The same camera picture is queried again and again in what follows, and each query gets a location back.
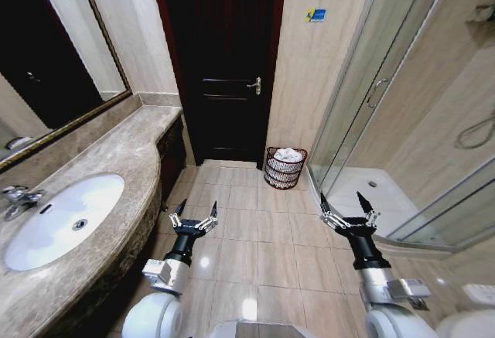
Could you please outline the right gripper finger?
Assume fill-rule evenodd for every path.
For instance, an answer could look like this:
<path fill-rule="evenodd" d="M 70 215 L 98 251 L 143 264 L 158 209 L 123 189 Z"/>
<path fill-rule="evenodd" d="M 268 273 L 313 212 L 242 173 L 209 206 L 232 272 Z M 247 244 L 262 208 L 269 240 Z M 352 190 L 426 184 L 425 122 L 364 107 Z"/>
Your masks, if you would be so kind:
<path fill-rule="evenodd" d="M 357 191 L 357 197 L 360 202 L 361 209 L 365 214 L 366 225 L 368 227 L 376 227 L 376 220 L 381 215 L 379 212 L 376 212 L 372 207 L 369 200 L 367 200 L 359 191 Z"/>
<path fill-rule="evenodd" d="M 346 222 L 339 215 L 337 210 L 329 204 L 323 193 L 320 193 L 320 208 L 322 213 L 319 217 L 325 224 L 333 229 L 336 229 L 338 227 L 346 227 Z"/>

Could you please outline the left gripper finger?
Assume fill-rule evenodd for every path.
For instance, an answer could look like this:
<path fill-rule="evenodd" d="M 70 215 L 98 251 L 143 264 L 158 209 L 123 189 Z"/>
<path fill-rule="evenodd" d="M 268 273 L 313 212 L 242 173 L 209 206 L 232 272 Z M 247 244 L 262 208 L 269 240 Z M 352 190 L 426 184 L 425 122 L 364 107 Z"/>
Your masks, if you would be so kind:
<path fill-rule="evenodd" d="M 197 224 L 196 228 L 206 234 L 214 229 L 215 226 L 217 226 L 217 201 L 214 202 L 208 218 L 202 220 L 199 224 Z"/>
<path fill-rule="evenodd" d="M 169 215 L 169 218 L 172 222 L 172 227 L 174 231 L 180 231 L 183 229 L 182 222 L 180 220 L 180 216 L 185 208 L 186 205 L 186 199 L 184 199 L 181 204 L 179 204 L 176 209 L 174 210 L 173 213 Z"/>

